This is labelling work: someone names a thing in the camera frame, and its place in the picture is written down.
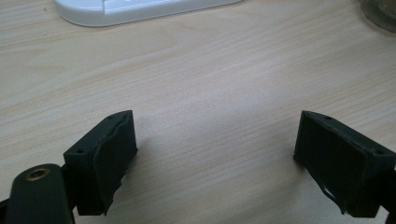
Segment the table surface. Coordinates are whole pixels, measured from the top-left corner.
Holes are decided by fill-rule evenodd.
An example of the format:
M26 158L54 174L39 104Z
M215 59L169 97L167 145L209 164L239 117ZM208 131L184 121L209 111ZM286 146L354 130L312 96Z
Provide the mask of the table surface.
M0 198L132 109L138 156L85 223L383 223L342 216L293 159L302 110L396 148L395 35L356 0L241 3L105 28L0 2Z

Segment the wooden table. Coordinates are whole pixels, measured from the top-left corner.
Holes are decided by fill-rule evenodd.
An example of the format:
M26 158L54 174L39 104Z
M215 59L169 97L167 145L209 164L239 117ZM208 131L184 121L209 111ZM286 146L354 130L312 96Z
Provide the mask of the wooden table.
M105 28L0 2L0 198L132 109L138 156L77 223L383 223L342 216L292 159L302 110L396 148L396 42L356 0L261 1Z

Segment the white plastic edge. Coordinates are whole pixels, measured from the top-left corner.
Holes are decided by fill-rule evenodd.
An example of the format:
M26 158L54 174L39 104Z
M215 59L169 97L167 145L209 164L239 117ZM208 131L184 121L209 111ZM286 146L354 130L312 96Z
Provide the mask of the white plastic edge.
M218 7L242 0L54 0L58 13L83 26L109 26Z

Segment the white power strip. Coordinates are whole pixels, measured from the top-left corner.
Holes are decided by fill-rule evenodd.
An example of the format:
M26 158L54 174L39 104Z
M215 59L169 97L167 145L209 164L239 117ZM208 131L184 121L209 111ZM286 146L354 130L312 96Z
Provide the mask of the white power strip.
M54 0L67 21L84 26L108 26L130 21L218 7L242 0Z

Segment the wood grain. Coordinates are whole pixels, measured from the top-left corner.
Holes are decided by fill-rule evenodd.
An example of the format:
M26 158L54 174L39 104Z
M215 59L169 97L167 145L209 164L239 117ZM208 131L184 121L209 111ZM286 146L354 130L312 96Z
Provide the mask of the wood grain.
M342 216L293 159L301 110L396 148L395 36L354 0L261 1L105 28L0 2L0 198L105 116L138 157L88 223L384 223Z

